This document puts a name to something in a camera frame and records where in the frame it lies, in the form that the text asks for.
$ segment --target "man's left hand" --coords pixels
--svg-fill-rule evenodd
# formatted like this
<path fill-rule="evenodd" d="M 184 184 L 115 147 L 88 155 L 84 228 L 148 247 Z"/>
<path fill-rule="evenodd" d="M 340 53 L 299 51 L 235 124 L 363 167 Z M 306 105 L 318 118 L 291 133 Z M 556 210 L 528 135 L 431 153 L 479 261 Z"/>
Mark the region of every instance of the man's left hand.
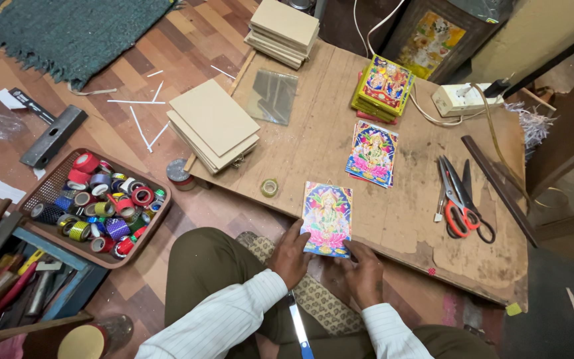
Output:
<path fill-rule="evenodd" d="M 307 265 L 313 253 L 304 253 L 305 244 L 311 237 L 311 233 L 300 233 L 304 221 L 299 219 L 294 223 L 276 245 L 272 257 L 267 262 L 267 267 L 281 276 L 287 286 L 292 290 L 307 273 Z"/>

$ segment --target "red-handled scissors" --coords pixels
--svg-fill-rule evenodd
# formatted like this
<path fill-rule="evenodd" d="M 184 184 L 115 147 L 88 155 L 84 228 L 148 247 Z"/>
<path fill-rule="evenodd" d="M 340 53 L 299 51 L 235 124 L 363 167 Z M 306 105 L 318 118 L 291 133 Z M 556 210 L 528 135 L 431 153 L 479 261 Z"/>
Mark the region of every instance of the red-handled scissors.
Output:
<path fill-rule="evenodd" d="M 441 156 L 439 160 L 442 182 L 449 199 L 444 209 L 446 221 L 453 233 L 462 238 L 467 237 L 471 230 L 480 227 L 480 217 L 460 202 L 458 193 L 462 193 L 465 189 L 451 162 L 445 156 Z"/>

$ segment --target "scissors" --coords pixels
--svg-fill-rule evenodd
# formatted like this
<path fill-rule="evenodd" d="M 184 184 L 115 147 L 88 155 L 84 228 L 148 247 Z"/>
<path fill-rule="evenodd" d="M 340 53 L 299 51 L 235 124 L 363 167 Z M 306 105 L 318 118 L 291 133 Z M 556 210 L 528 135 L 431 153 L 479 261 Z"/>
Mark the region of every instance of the scissors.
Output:
<path fill-rule="evenodd" d="M 488 244 L 493 243 L 496 237 L 495 229 L 482 219 L 482 215 L 480 215 L 480 212 L 473 204 L 473 200 L 471 200 L 471 168 L 469 160 L 466 160 L 464 163 L 462 181 L 460 181 L 455 168 L 453 168 L 453 165 L 446 157 L 440 158 L 440 171 L 446 188 L 446 196 L 449 198 L 449 203 L 444 211 L 448 223 L 446 229 L 449 235 L 453 238 L 464 238 L 470 234 L 471 230 L 475 229 L 482 241 Z M 492 237 L 490 240 L 486 239 L 482 234 L 481 224 L 491 233 Z"/>

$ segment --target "power strip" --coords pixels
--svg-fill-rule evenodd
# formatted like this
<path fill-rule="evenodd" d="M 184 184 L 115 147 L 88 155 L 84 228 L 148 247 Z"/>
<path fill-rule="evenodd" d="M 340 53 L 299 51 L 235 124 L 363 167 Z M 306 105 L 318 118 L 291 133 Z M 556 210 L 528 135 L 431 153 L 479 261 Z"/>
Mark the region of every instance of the power strip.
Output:
<path fill-rule="evenodd" d="M 478 84 L 482 91 L 490 84 Z M 442 117 L 472 115 L 484 110 L 482 96 L 471 84 L 442 85 L 431 96 Z M 490 108 L 501 106 L 504 98 L 487 98 Z"/>

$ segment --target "hand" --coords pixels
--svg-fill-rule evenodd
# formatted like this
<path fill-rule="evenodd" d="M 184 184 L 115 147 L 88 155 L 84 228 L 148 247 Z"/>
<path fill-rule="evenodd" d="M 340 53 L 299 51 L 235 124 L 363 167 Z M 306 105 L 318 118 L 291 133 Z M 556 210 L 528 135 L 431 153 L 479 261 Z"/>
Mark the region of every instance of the hand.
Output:
<path fill-rule="evenodd" d="M 272 257 L 267 262 L 267 268 L 281 276 L 287 290 L 292 290 L 307 273 L 307 265 L 314 256 L 304 253 L 307 240 L 311 233 L 300 234 L 304 221 L 299 219 L 294 223 L 276 245 Z"/>
<path fill-rule="evenodd" d="M 366 245 L 355 241 L 342 241 L 345 247 L 358 259 L 354 264 L 347 258 L 340 259 L 344 277 L 360 309 L 384 303 L 382 299 L 382 273 L 384 268 L 374 252 Z"/>

